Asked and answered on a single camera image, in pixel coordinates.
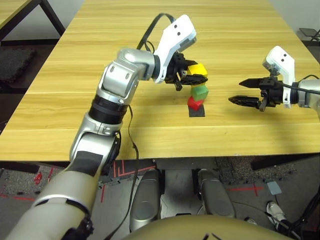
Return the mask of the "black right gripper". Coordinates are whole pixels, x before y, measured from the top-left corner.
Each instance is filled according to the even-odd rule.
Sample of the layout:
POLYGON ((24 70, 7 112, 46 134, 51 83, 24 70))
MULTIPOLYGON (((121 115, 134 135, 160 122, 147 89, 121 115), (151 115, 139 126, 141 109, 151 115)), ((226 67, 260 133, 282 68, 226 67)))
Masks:
POLYGON ((235 105, 251 107, 264 112, 267 107, 275 108, 283 103, 282 81, 278 81, 277 77, 248 78, 241 81, 239 85, 246 88, 259 88, 262 101, 258 97, 243 95, 229 97, 228 100, 235 105))

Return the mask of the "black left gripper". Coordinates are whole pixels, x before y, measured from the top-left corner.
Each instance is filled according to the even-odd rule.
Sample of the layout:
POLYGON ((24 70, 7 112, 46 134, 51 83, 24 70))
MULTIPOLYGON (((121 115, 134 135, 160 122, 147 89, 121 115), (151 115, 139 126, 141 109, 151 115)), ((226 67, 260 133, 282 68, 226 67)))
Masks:
POLYGON ((202 74, 187 75, 187 67, 197 65, 194 60, 185 59, 183 53, 174 53, 167 67, 165 83, 173 84, 176 91, 181 91, 183 85, 200 85, 208 81, 202 74))

